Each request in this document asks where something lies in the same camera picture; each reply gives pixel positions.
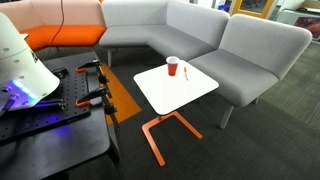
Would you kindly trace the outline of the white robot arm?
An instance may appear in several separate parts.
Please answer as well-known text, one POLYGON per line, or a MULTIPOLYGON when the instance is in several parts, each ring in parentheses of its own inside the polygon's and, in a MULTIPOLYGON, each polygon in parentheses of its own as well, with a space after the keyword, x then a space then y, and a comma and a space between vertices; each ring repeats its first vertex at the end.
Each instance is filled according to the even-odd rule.
POLYGON ((60 80, 35 55, 11 20, 0 13, 1 115, 35 106, 60 80))

